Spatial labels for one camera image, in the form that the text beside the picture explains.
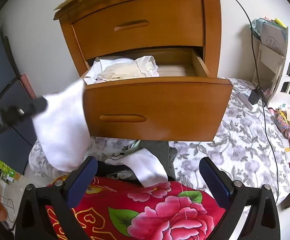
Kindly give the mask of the plain white garment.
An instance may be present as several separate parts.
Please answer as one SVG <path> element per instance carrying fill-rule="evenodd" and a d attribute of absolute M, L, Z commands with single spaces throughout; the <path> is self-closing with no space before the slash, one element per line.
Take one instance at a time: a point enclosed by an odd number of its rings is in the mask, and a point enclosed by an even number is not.
<path fill-rule="evenodd" d="M 65 90 L 43 96 L 46 110 L 32 118 L 37 139 L 48 162 L 56 169 L 77 169 L 90 146 L 83 109 L 85 82 L 78 79 Z"/>

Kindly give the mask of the white small cloth with label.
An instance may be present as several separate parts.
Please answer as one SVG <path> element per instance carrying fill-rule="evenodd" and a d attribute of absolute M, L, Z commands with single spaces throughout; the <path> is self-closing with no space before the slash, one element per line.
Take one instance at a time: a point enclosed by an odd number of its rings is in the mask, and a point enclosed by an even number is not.
<path fill-rule="evenodd" d="M 135 174 L 143 187 L 150 187 L 168 181 L 167 173 L 159 159 L 142 148 L 127 155 L 117 155 L 106 159 L 106 164 L 125 165 Z"/>

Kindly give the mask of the grey socks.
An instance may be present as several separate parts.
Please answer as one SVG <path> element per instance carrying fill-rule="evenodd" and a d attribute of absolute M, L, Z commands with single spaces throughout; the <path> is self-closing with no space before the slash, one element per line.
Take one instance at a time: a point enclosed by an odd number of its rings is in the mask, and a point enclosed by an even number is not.
<path fill-rule="evenodd" d="M 177 149 L 170 147 L 167 141 L 139 140 L 126 150 L 125 153 L 132 154 L 143 148 L 157 157 L 166 171 L 168 180 L 175 181 L 176 176 L 173 162 L 178 153 Z"/>

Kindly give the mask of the wooden drawer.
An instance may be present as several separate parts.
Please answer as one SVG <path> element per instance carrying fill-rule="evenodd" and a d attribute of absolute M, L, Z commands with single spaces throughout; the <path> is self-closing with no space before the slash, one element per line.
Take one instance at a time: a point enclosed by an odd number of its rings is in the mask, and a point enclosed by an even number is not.
<path fill-rule="evenodd" d="M 229 103 L 232 84 L 212 77 L 193 48 L 120 52 L 153 56 L 159 77 L 88 85 L 83 107 L 96 137 L 161 141 L 211 141 Z"/>
<path fill-rule="evenodd" d="M 134 0 L 73 24 L 85 59 L 161 46 L 203 46 L 202 0 Z"/>

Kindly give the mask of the cream white lace garment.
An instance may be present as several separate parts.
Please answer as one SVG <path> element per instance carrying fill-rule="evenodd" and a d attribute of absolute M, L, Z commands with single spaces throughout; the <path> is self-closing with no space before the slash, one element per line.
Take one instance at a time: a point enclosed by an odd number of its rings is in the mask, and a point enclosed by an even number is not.
<path fill-rule="evenodd" d="M 98 74 L 97 81 L 118 81 L 143 77 L 159 77 L 158 66 L 153 56 L 139 57 L 131 63 L 113 64 Z"/>

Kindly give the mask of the dark blue cabinet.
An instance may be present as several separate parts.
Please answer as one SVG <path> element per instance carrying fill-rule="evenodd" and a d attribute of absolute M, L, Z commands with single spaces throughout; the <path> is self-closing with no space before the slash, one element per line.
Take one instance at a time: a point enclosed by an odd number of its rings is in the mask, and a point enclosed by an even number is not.
<path fill-rule="evenodd" d="M 16 105 L 26 107 L 31 98 L 20 81 L 13 61 L 9 41 L 0 31 L 0 108 Z M 31 119 L 8 129 L 0 135 L 0 160 L 20 174 L 24 174 L 36 135 Z"/>

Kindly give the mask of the red floral cushion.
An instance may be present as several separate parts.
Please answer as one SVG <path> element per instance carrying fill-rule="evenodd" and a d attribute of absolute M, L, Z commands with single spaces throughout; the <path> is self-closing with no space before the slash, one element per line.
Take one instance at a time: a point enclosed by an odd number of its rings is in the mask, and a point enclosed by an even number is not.
<path fill-rule="evenodd" d="M 142 187 L 95 177 L 71 212 L 90 239 L 206 239 L 225 210 L 176 181 Z"/>

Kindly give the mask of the floral grey white quilt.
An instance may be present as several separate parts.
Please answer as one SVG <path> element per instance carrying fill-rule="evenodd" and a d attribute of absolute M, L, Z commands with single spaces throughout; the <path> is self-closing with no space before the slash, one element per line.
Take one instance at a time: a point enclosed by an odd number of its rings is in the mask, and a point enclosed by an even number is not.
<path fill-rule="evenodd" d="M 168 141 L 177 149 L 173 165 L 176 180 L 198 190 L 207 191 L 199 174 L 199 162 L 209 157 L 229 178 L 240 180 L 251 187 L 271 186 L 275 200 L 281 203 L 290 192 L 290 169 L 285 152 L 287 140 L 278 131 L 267 109 L 249 111 L 238 99 L 239 92 L 250 90 L 250 82 L 232 79 L 234 90 L 212 141 Z M 84 157 L 94 156 L 105 162 L 125 152 L 137 140 L 90 137 L 90 146 Z M 30 155 L 29 166 L 37 176 L 55 179 L 69 172 L 54 168 L 46 159 L 37 139 Z M 133 171 L 124 166 L 111 172 L 110 178 L 137 181 Z"/>

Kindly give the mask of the pink board by cabinet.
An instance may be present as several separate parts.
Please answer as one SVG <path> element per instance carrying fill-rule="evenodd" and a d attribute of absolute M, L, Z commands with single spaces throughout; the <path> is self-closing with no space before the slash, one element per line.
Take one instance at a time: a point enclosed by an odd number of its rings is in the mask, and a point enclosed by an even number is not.
<path fill-rule="evenodd" d="M 20 76 L 20 82 L 22 83 L 23 87 L 25 88 L 26 92 L 28 93 L 29 97 L 31 99 L 36 99 L 37 96 L 35 95 L 32 86 L 30 85 L 30 82 L 25 74 Z"/>

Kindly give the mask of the white power strip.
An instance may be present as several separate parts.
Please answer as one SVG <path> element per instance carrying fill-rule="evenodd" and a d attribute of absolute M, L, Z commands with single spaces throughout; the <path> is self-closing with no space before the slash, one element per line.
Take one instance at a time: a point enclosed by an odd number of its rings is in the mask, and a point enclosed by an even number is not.
<path fill-rule="evenodd" d="M 255 112 L 258 108 L 257 104 L 252 105 L 249 102 L 249 94 L 247 92 L 240 92 L 238 98 L 242 101 L 242 103 L 251 111 Z"/>

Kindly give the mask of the black power adapter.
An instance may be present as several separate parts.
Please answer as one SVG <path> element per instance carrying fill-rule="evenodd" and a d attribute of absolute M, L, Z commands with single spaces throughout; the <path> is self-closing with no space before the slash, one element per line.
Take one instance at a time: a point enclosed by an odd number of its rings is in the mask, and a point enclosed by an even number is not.
<path fill-rule="evenodd" d="M 258 103 L 259 99 L 261 98 L 262 91 L 261 87 L 257 86 L 255 89 L 251 91 L 251 94 L 248 97 L 248 101 L 251 105 L 255 105 Z"/>

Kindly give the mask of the white cutout magazine rack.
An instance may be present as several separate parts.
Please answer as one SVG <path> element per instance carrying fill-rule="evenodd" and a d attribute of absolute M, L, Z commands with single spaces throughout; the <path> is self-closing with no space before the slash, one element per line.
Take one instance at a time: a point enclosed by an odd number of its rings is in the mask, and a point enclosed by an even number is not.
<path fill-rule="evenodd" d="M 259 42 L 252 83 L 261 86 L 269 108 L 290 109 L 290 30 L 263 18 L 252 27 Z"/>

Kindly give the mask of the wooden nightstand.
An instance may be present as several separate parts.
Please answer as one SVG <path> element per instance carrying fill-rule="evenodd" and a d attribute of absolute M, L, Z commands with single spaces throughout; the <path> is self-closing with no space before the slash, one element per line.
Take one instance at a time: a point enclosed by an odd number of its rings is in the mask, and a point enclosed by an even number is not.
<path fill-rule="evenodd" d="M 220 0 L 73 0 L 54 19 L 79 75 L 89 59 L 160 47 L 200 47 L 210 76 L 218 75 Z"/>

